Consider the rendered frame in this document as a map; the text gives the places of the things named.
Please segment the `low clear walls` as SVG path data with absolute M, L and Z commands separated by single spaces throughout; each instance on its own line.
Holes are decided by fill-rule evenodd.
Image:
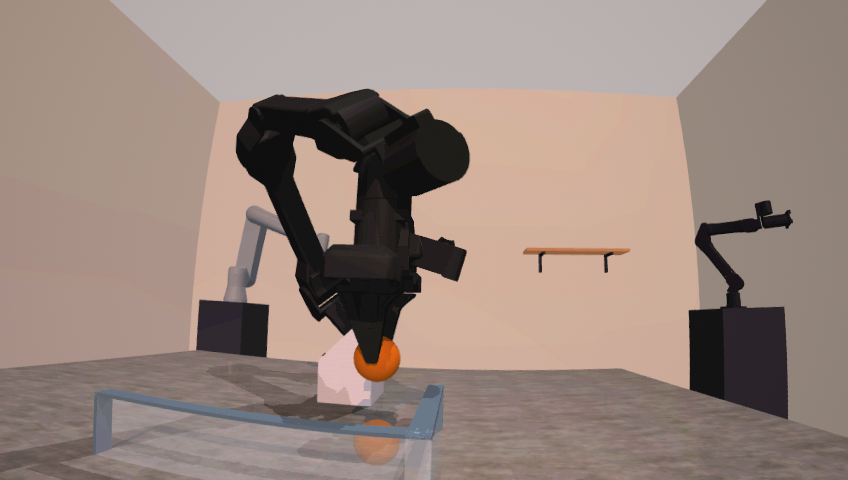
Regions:
M 201 480 L 434 480 L 432 440 L 290 429 L 97 396 L 98 456 Z

